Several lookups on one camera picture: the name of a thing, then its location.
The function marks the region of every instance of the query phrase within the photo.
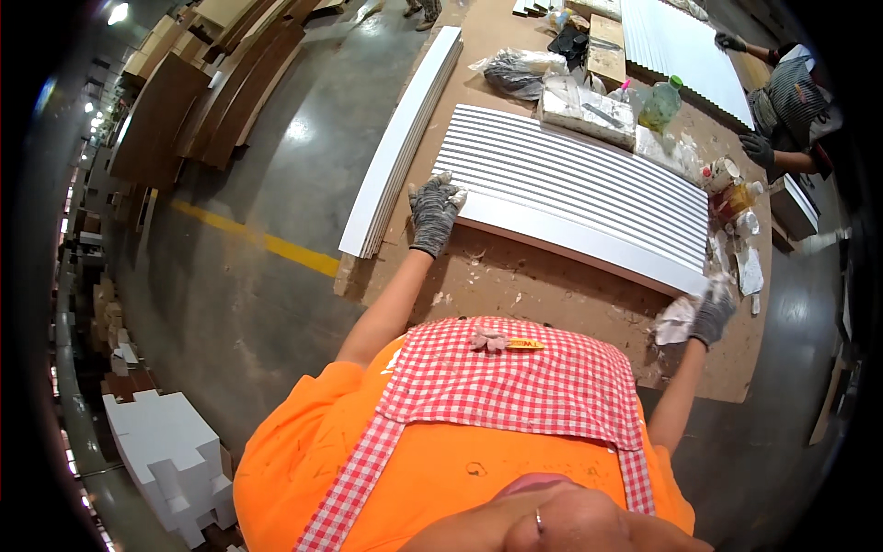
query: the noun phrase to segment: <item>factory floor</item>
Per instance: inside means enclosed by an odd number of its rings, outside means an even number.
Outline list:
[[[427,37],[413,30],[419,18],[401,17],[404,7],[389,0],[347,34],[328,26],[335,18],[311,22],[249,148],[223,173],[188,165],[179,188],[158,198],[149,229],[115,240],[112,272],[148,365],[166,390],[188,396],[234,457],[302,375],[334,358],[364,310],[334,294],[332,276],[254,236],[339,257],[362,177]],[[348,12],[357,8],[353,0]],[[820,188],[819,206],[836,209],[833,190]],[[715,546],[778,540],[821,483],[840,428],[806,443],[837,345],[838,266],[836,246],[802,258],[774,251],[748,398],[694,405],[673,464],[697,512],[696,535]],[[659,393],[639,394],[649,415]]]

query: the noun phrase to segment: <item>wooden work table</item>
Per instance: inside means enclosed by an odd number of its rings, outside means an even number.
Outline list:
[[[520,102],[495,92],[468,67],[501,48],[546,49],[552,37],[541,30],[541,20],[519,18],[512,15],[511,8],[512,0],[473,0],[468,6],[449,0],[444,5],[423,52],[440,26],[452,25],[463,29],[463,53],[429,121],[406,184],[422,185],[428,179],[457,103],[528,117],[535,111],[536,102]],[[678,137],[681,133],[690,135],[704,161],[730,155],[746,179],[766,182],[763,170],[743,153],[736,134],[693,106],[685,103],[668,130]],[[335,284],[338,295],[371,305],[395,274],[410,243],[406,190],[407,185],[378,255],[371,260],[343,257]],[[765,280],[760,314],[751,316],[751,300],[743,299],[733,286],[738,311],[723,340],[708,355],[699,397],[741,403],[751,383],[770,285],[771,217],[766,195],[758,201],[755,212],[762,233],[751,243],[760,253]],[[735,256],[729,258],[734,267]],[[433,304],[437,293],[442,299]],[[670,302],[671,298],[657,291],[603,270],[458,224],[445,254],[430,270],[411,322],[478,315],[547,322],[617,346],[631,360],[638,385],[662,389],[676,369],[683,346],[662,347],[660,354],[650,330],[656,315]]]

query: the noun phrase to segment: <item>gray gloved hand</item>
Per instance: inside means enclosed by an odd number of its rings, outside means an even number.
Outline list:
[[[775,151],[766,138],[759,134],[741,134],[739,141],[742,142],[742,150],[753,162],[764,169],[775,166]]]
[[[693,319],[690,328],[690,337],[695,337],[706,344],[706,349],[721,340],[724,327],[736,311],[729,289],[723,288],[720,295],[715,303],[713,291],[706,291],[706,298],[696,312],[696,318]]]
[[[735,38],[732,34],[717,33],[714,36],[714,43],[723,49],[733,49],[737,52],[747,52],[748,48],[745,43]]]
[[[454,228],[457,212],[465,201],[465,190],[451,184],[450,171],[433,175],[419,189],[408,187],[411,203],[411,222],[414,224],[414,243],[411,249],[429,253],[437,259],[450,231]]]

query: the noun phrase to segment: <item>ceiling light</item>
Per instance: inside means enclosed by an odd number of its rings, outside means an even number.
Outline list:
[[[108,18],[108,25],[113,25],[114,23],[119,23],[125,16],[129,13],[129,4],[123,2],[119,6],[113,9],[110,13],[110,17]]]

